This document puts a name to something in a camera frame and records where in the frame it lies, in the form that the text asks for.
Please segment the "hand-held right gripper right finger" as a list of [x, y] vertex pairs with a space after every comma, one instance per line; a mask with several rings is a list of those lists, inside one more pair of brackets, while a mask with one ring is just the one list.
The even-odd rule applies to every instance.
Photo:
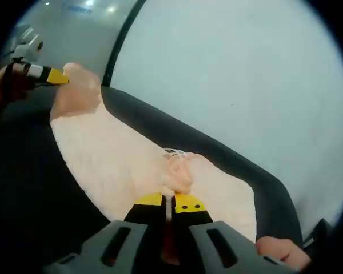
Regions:
[[204, 204], [191, 195], [172, 198], [172, 223], [184, 273], [293, 273], [224, 221], [213, 221]]

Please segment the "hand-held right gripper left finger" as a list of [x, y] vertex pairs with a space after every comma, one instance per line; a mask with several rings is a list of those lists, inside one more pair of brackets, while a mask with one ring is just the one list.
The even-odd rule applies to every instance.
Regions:
[[161, 193], [138, 199], [123, 220], [115, 220], [44, 273], [158, 273], [169, 198]]

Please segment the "person's right hand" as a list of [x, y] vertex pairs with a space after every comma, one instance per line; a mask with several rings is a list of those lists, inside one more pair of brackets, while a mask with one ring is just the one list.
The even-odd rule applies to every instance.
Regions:
[[265, 236], [258, 239], [255, 246], [259, 255], [282, 261], [296, 270], [304, 269], [311, 262], [310, 257], [289, 239]]

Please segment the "person's left hand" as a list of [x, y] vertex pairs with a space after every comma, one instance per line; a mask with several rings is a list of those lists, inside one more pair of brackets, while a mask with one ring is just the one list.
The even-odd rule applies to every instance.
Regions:
[[23, 73], [23, 66], [18, 64], [8, 65], [0, 69], [0, 104], [7, 105], [11, 102], [27, 98], [27, 89], [31, 83]]

